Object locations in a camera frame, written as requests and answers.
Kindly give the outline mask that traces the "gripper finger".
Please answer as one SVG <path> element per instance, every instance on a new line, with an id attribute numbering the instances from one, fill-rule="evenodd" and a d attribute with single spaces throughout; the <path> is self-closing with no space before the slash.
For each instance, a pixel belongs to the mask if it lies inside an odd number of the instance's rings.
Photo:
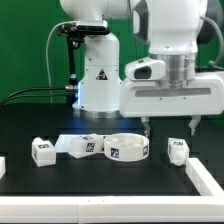
<path id="1" fill-rule="evenodd" d="M 144 132 L 145 132 L 145 136 L 146 137 L 149 137 L 150 136 L 150 131 L 151 131 L 151 128 L 150 128 L 150 125 L 149 125 L 149 117 L 141 117 L 141 123 L 144 127 Z"/>
<path id="2" fill-rule="evenodd" d="M 196 127 L 198 126 L 200 121 L 201 121 L 201 116 L 200 115 L 193 115 L 191 117 L 191 121 L 188 124 L 188 126 L 190 128 L 190 131 L 191 131 L 191 135 L 195 134 Z"/>

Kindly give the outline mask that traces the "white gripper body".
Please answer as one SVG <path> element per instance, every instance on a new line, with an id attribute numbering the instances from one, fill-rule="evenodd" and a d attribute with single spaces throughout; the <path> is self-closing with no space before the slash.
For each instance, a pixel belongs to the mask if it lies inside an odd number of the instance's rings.
<path id="1" fill-rule="evenodd" d="M 162 89 L 155 81 L 126 79 L 120 95 L 123 117 L 165 117 L 221 114 L 224 72 L 198 73 L 186 88 Z"/>

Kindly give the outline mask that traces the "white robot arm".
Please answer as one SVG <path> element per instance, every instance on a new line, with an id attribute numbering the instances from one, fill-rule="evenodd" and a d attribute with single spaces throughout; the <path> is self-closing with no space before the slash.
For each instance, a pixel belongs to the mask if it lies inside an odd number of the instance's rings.
<path id="1" fill-rule="evenodd" d="M 196 67 L 198 45 L 220 34 L 220 0 L 60 0 L 72 18 L 74 41 L 85 44 L 84 77 L 74 110 L 90 117 L 142 120 L 190 116 L 195 128 L 203 115 L 224 112 L 224 72 L 211 61 Z M 130 18 L 133 34 L 148 55 L 125 67 L 119 78 L 119 41 L 107 20 Z"/>

